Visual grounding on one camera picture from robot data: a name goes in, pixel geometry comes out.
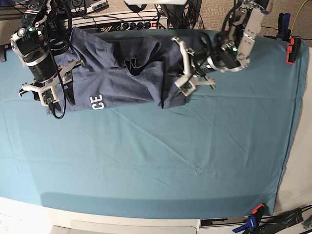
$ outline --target clamp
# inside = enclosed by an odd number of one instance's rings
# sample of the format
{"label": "clamp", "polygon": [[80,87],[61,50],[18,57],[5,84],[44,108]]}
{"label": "clamp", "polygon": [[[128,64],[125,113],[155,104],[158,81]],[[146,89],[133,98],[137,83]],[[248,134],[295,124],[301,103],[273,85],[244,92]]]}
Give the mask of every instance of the clamp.
{"label": "clamp", "polygon": [[11,49],[10,44],[0,45],[0,62],[6,62],[6,51]]}
{"label": "clamp", "polygon": [[287,56],[286,56],[286,63],[294,64],[296,61],[301,46],[301,39],[300,38],[292,38],[291,45],[288,46],[287,49]]}
{"label": "clamp", "polygon": [[234,233],[243,232],[243,234],[257,233],[259,229],[259,224],[262,219],[266,204],[262,203],[258,205],[253,211],[252,215],[246,220],[246,224],[241,227],[233,229]]}
{"label": "clamp", "polygon": [[290,19],[291,19],[291,15],[289,13],[279,14],[278,34],[276,35],[276,39],[289,42],[289,37],[291,36],[291,30],[288,29]]}

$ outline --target blue clamp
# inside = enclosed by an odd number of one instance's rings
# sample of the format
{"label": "blue clamp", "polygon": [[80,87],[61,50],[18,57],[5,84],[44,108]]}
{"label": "blue clamp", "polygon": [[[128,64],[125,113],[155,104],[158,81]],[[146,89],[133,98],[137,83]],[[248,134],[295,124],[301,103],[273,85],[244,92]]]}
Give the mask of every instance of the blue clamp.
{"label": "blue clamp", "polygon": [[257,220],[254,216],[251,216],[247,219],[247,223],[241,227],[235,228],[233,232],[238,233],[246,230],[253,230],[257,226]]}
{"label": "blue clamp", "polygon": [[289,13],[281,13],[278,16],[278,34],[276,35],[276,39],[289,41],[291,31],[288,29],[289,22],[291,19],[291,15]]}

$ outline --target electronic device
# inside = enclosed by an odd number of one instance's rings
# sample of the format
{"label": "electronic device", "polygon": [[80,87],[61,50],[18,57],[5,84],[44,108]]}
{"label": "electronic device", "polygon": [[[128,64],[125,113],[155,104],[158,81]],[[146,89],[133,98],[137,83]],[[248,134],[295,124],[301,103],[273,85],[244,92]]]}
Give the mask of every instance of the electronic device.
{"label": "electronic device", "polygon": [[72,0],[68,3],[70,5],[71,12],[79,13],[79,14],[85,14],[86,7],[85,7],[85,1],[84,0]]}
{"label": "electronic device", "polygon": [[108,1],[107,0],[85,0],[86,1],[86,11],[87,14],[102,10],[103,8],[108,7]]}

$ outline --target red clamp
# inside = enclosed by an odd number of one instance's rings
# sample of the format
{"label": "red clamp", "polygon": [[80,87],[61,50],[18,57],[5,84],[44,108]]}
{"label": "red clamp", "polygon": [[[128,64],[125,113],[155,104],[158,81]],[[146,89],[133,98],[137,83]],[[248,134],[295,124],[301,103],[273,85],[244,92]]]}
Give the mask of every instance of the red clamp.
{"label": "red clamp", "polygon": [[257,213],[257,211],[260,209],[260,207],[266,207],[266,206],[264,204],[258,205],[256,208],[253,209],[252,214],[254,215],[255,213]]}
{"label": "red clamp", "polygon": [[289,45],[287,49],[286,63],[294,64],[294,62],[296,61],[298,57],[300,46],[301,46],[300,38],[291,39],[291,45]]}

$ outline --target black cable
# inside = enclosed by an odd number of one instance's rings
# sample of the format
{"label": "black cable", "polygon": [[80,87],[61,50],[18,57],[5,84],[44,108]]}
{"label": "black cable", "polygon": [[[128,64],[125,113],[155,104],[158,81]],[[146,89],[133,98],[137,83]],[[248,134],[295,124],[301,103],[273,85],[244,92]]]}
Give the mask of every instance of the black cable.
{"label": "black cable", "polygon": [[199,17],[200,17],[200,19],[201,19],[201,22],[202,22],[202,24],[203,24],[203,29],[205,30],[204,21],[203,21],[203,18],[202,18],[202,16],[201,16],[200,12],[194,7],[193,4],[191,4],[191,6],[192,6],[192,7],[194,8],[194,10],[198,13],[198,15],[199,15]]}
{"label": "black cable", "polygon": [[73,27],[73,16],[72,16],[72,12],[68,6],[68,4],[64,4],[64,9],[65,9],[65,12],[67,14],[67,17],[68,17],[68,26],[67,26],[67,32],[66,32],[66,36],[67,38],[66,39],[69,39],[70,38],[70,35],[72,33],[72,27]]}
{"label": "black cable", "polygon": [[157,17],[156,29],[159,29],[159,20],[160,20],[160,14],[158,14],[158,17]]}
{"label": "black cable", "polygon": [[278,30],[277,28],[274,28],[274,27],[267,27],[267,26],[261,26],[261,27],[263,27],[263,28],[272,28],[272,29],[274,29],[274,30]]}
{"label": "black cable", "polygon": [[12,3],[10,3],[8,0],[6,0],[6,2],[8,4],[10,4],[15,10],[17,10],[18,12],[20,12],[22,15],[24,15],[24,13],[22,11],[20,11],[19,9],[17,9]]}
{"label": "black cable", "polygon": [[50,47],[53,50],[60,50],[64,47],[64,42],[61,39],[54,39],[53,41],[50,42]]}
{"label": "black cable", "polygon": [[98,25],[97,25],[96,20],[94,18],[92,18],[92,19],[93,19],[94,24],[96,25],[96,32],[98,33],[100,31],[100,29],[98,29]]}
{"label": "black cable", "polygon": [[293,38],[300,38],[300,39],[302,39],[302,40],[312,40],[312,39],[305,39],[305,38],[302,38],[301,36],[293,36],[293,35],[291,35]]}
{"label": "black cable", "polygon": [[155,9],[156,9],[156,11],[157,11],[157,13],[158,13],[159,11],[158,11],[158,8],[157,8],[157,6],[156,6],[155,4],[154,4],[154,7],[155,7]]}
{"label": "black cable", "polygon": [[[310,210],[310,209],[312,209],[312,205],[303,207],[303,208],[301,208],[301,213],[304,213],[304,212],[306,212],[306,211],[308,211],[308,210]],[[298,215],[297,213],[294,213],[294,214],[292,214],[291,216],[289,216],[289,217],[287,217],[287,218],[290,219],[290,218],[293,218],[293,217],[295,217],[295,216],[297,216],[297,215]],[[262,219],[277,218],[277,217],[279,217],[279,216],[278,216],[278,215],[276,215],[276,216],[268,216],[268,217],[263,217],[263,218],[261,218],[261,220],[262,220]],[[281,223],[281,222],[283,222],[283,221],[281,220],[281,221],[279,221],[279,222],[272,222],[271,224],[276,224],[276,223]]]}
{"label": "black cable", "polygon": [[181,25],[181,21],[178,19],[178,17],[177,17],[174,13],[172,13],[172,12],[167,8],[166,5],[165,5],[165,8],[166,8],[166,11],[168,11],[171,15],[173,15],[173,16],[175,17],[175,19],[179,22],[179,25]]}
{"label": "black cable", "polygon": [[46,44],[47,44],[47,47],[48,47],[48,51],[49,51],[49,54],[50,54],[50,57],[51,57],[51,60],[52,60],[52,63],[53,63],[53,66],[54,66],[54,69],[58,75],[58,79],[59,79],[59,82],[60,82],[60,85],[62,87],[62,91],[63,91],[63,110],[62,110],[62,114],[61,116],[57,116],[56,113],[55,113],[55,106],[53,103],[49,103],[49,108],[53,114],[53,116],[57,119],[62,119],[65,115],[65,111],[66,111],[66,95],[65,95],[65,88],[64,88],[64,84],[63,84],[63,81],[62,81],[62,78],[60,77],[60,74],[59,74],[59,68],[57,66],[57,63],[55,62],[55,59],[54,59],[54,56],[52,54],[52,50],[51,50],[51,47],[50,47],[50,42],[49,42],[49,38],[48,38],[48,33],[47,33],[47,26],[48,26],[48,18],[46,19],[45,23],[44,23],[44,32],[45,32],[45,39],[46,39]]}
{"label": "black cable", "polygon": [[166,28],[164,25],[162,25],[161,23],[159,23],[159,28],[160,28],[160,29],[161,29],[161,28],[168,29],[168,28]]}
{"label": "black cable", "polygon": [[25,5],[25,4],[23,4],[23,3],[20,3],[20,2],[16,2],[18,5],[21,5],[21,6],[23,6],[23,7],[25,7],[26,9],[28,8],[28,6],[27,5]]}
{"label": "black cable", "polygon": [[196,11],[195,11],[195,7],[194,7],[194,5],[191,2],[188,2],[185,6],[187,6],[187,5],[189,7],[188,7],[188,11],[186,13],[185,22],[186,22],[187,26],[192,26],[192,29],[194,29],[195,24],[196,24]]}
{"label": "black cable", "polygon": [[[198,65],[198,67],[201,67],[207,61],[207,58],[209,56],[211,57],[213,64],[216,64],[216,58],[215,58],[215,54],[214,54],[213,45],[212,45],[211,39],[208,36],[208,34],[200,32],[199,33],[199,43],[207,49],[207,57],[205,59],[203,59],[203,61]],[[190,81],[190,79],[193,77],[193,75],[195,75],[196,72],[197,72],[197,69],[194,69],[194,71],[191,73],[191,75],[187,81]]]}
{"label": "black cable", "polygon": [[139,15],[139,13],[137,12],[137,15],[141,18],[141,20],[143,20],[143,22],[145,23],[144,19]]}
{"label": "black cable", "polygon": [[225,31],[226,24],[229,21],[231,14],[234,13],[241,5],[242,5],[242,2],[238,1],[238,3],[227,13],[227,15],[223,21],[223,24],[222,24],[222,28],[221,28],[222,32]]}
{"label": "black cable", "polygon": [[[277,28],[274,28],[274,27],[267,27],[267,26],[261,26],[261,27],[264,27],[264,28],[272,28],[274,30],[278,30]],[[312,40],[312,39],[305,39],[305,38],[302,38],[301,36],[293,36],[291,35],[293,38],[300,38],[302,40]]]}
{"label": "black cable", "polygon": [[[59,6],[57,6],[57,8],[53,9],[52,11],[56,11],[56,9],[58,9],[61,5],[65,4],[66,2],[68,2],[70,0],[65,0],[65,1],[61,1],[61,4]],[[62,119],[65,115],[65,112],[66,112],[66,94],[65,94],[65,87],[64,87],[64,84],[63,84],[63,81],[62,81],[62,78],[60,77],[60,74],[59,74],[59,68],[55,62],[55,59],[54,59],[54,55],[52,53],[52,49],[51,49],[51,46],[50,46],[50,39],[48,38],[48,21],[49,21],[49,16],[51,15],[51,12],[48,14],[48,17],[44,23],[44,34],[45,34],[45,39],[46,39],[46,44],[47,44],[47,48],[48,48],[48,52],[50,54],[50,57],[51,57],[51,60],[52,60],[52,63],[53,63],[53,66],[54,66],[54,69],[57,73],[57,76],[58,76],[58,79],[59,79],[59,82],[60,82],[60,85],[62,87],[62,91],[63,91],[63,110],[62,110],[62,114],[61,116],[57,116],[56,113],[55,113],[55,106],[53,103],[49,103],[49,108],[52,112],[52,115],[57,118],[57,119]],[[68,32],[71,31],[71,27],[72,27],[72,14],[71,12],[68,12],[66,11],[68,15]],[[55,54],[61,54],[60,52],[65,52],[69,46],[70,46],[70,42],[69,41],[65,41],[66,45],[65,47],[60,50],[60,51],[57,51],[57,53]]]}

